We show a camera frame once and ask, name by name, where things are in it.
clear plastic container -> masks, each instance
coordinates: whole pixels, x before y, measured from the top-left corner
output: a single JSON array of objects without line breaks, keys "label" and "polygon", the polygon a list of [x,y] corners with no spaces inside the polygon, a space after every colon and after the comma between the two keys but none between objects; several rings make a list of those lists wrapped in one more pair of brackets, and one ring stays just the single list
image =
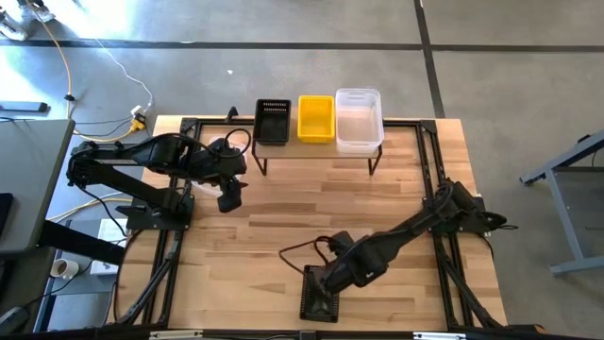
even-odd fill
[{"label": "clear plastic container", "polygon": [[336,93],[338,151],[370,153],[384,140],[379,92],[373,89],[340,89]]}]

gray floor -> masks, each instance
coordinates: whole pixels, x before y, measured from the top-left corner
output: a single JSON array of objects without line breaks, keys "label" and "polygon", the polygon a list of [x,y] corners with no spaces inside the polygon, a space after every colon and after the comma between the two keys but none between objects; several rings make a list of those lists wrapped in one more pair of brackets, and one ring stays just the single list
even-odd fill
[{"label": "gray floor", "polygon": [[[218,1],[47,0],[59,38],[200,42],[419,43],[412,0]],[[601,44],[604,2],[571,0],[424,0],[433,43]],[[92,18],[90,24],[86,18]],[[40,27],[34,39],[46,40]],[[146,93],[102,50],[67,48],[78,122],[125,117]],[[421,51],[263,51],[111,49],[147,83],[159,114],[253,113],[260,97],[295,100],[341,87],[374,87],[389,117],[434,117]],[[604,270],[552,278],[549,264],[570,260],[549,189],[518,177],[604,128],[604,54],[435,53],[446,117],[461,118],[478,188],[492,210],[521,227],[493,236],[497,276],[510,323],[602,337]],[[66,80],[47,47],[0,47],[6,99],[40,99],[64,116]],[[102,133],[114,126],[82,126]],[[141,140],[144,133],[131,141]],[[80,140],[74,137],[72,145]],[[604,154],[596,159],[604,164]],[[59,182],[49,215],[88,198]],[[101,217],[98,208],[77,218]],[[604,231],[595,231],[601,240]],[[599,243],[595,252],[602,252]],[[51,328],[74,322],[74,298],[58,301]],[[81,308],[106,302],[80,302]]]}]

desk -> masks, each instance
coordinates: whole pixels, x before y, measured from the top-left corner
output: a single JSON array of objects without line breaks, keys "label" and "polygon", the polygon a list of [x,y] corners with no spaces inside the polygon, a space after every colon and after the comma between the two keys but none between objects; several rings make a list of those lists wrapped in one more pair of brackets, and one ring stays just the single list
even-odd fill
[{"label": "desk", "polygon": [[[178,131],[182,118],[159,116],[155,134]],[[447,175],[475,193],[461,121],[437,120],[437,127]],[[202,142],[231,129],[204,127]],[[245,136],[231,138],[241,143]],[[218,212],[215,197],[193,189],[194,222],[185,233],[169,327],[443,330],[443,303],[429,235],[404,246],[390,270],[375,282],[343,291],[336,324],[299,319],[302,277],[277,256],[281,248],[338,230],[348,230],[355,239],[387,230],[419,211],[424,186],[416,150],[413,131],[386,128],[384,155],[372,177],[365,160],[272,160],[264,177],[248,151],[242,181],[250,185],[243,189],[241,208],[226,214]],[[143,181],[157,187],[168,186],[168,180],[143,173]],[[157,231],[144,231],[126,255],[119,282],[121,314],[149,280],[157,238]],[[476,235],[459,238],[469,286],[492,316],[506,324],[489,248]],[[298,265],[320,263],[310,247],[288,255]],[[458,294],[452,290],[461,319]],[[163,286],[156,298],[157,314],[162,291]]]}]

yellow plastic tray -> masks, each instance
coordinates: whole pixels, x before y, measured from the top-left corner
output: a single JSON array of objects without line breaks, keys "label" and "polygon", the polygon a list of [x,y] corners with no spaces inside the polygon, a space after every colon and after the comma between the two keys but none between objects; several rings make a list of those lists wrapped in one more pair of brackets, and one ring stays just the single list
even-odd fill
[{"label": "yellow plastic tray", "polygon": [[300,95],[298,139],[302,143],[326,144],[335,137],[335,110],[331,95]]}]

black plastic basket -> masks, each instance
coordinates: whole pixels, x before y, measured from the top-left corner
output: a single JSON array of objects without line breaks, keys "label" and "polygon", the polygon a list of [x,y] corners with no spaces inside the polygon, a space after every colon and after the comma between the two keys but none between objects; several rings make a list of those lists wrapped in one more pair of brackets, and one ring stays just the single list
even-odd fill
[{"label": "black plastic basket", "polygon": [[254,120],[254,140],[261,145],[285,145],[290,139],[292,102],[258,99]]}]

